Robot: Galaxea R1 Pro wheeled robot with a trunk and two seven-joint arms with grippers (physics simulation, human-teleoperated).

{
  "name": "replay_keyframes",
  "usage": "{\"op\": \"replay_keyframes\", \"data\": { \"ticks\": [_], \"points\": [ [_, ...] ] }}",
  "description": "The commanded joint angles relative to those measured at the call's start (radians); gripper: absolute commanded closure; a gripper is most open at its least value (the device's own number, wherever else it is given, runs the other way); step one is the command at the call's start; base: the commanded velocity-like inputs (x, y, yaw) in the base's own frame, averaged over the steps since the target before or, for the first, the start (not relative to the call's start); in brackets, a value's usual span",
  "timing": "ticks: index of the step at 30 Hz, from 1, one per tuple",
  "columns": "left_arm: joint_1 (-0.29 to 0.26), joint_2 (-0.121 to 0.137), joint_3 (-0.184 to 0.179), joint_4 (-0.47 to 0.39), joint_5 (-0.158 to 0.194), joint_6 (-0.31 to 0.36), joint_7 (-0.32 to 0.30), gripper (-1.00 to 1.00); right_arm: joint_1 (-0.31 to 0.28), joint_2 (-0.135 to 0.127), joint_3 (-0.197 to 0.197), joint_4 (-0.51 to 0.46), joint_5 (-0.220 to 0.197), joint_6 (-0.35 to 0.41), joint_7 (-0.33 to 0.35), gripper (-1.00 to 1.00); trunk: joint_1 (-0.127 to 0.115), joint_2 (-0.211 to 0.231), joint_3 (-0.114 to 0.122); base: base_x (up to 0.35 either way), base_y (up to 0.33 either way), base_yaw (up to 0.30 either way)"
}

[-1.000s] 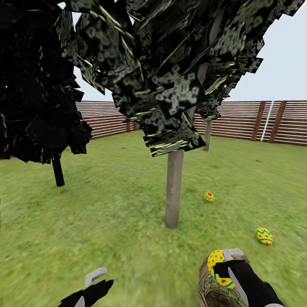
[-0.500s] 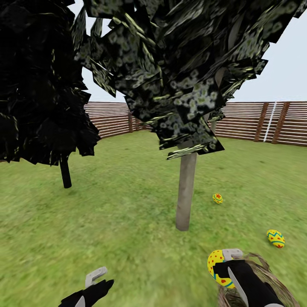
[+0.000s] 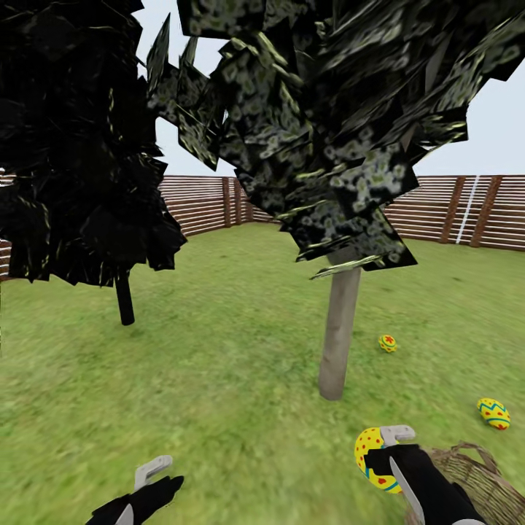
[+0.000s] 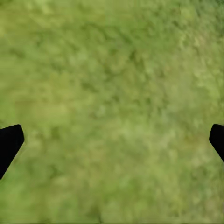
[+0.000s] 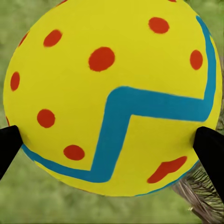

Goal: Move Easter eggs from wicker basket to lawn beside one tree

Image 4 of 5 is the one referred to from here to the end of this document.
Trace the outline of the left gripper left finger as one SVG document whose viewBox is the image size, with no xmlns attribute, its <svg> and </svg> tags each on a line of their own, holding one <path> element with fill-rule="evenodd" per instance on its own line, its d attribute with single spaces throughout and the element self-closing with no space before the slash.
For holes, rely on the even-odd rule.
<svg viewBox="0 0 224 224">
<path fill-rule="evenodd" d="M 0 180 L 24 142 L 20 124 L 0 129 Z"/>
</svg>

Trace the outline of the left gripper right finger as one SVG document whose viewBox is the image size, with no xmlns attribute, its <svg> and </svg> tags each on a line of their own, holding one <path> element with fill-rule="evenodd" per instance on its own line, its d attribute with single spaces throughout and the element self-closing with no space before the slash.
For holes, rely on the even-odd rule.
<svg viewBox="0 0 224 224">
<path fill-rule="evenodd" d="M 224 126 L 214 124 L 210 132 L 209 141 L 224 162 Z"/>
</svg>

